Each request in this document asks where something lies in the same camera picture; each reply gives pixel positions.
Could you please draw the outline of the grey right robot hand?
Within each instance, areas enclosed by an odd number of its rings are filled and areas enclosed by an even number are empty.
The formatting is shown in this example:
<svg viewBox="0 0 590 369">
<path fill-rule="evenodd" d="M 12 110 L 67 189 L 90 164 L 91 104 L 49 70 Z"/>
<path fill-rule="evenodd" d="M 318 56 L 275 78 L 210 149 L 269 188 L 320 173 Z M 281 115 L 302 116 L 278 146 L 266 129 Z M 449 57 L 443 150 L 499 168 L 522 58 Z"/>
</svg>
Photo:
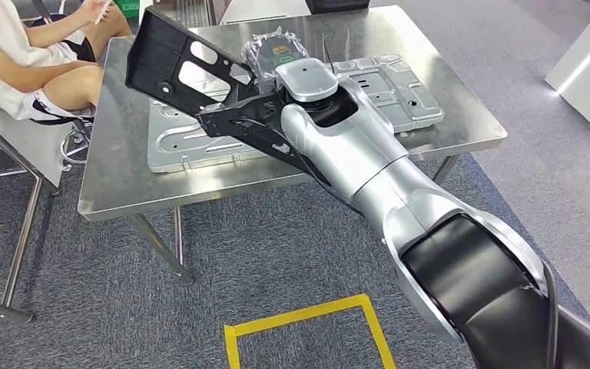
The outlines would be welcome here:
<svg viewBox="0 0 590 369">
<path fill-rule="evenodd" d="M 279 26 L 273 32 L 253 35 L 241 49 L 241 56 L 256 77 L 256 85 L 263 95 L 275 90 L 278 66 L 309 58 L 310 54 L 295 33 L 284 32 Z"/>
</svg>

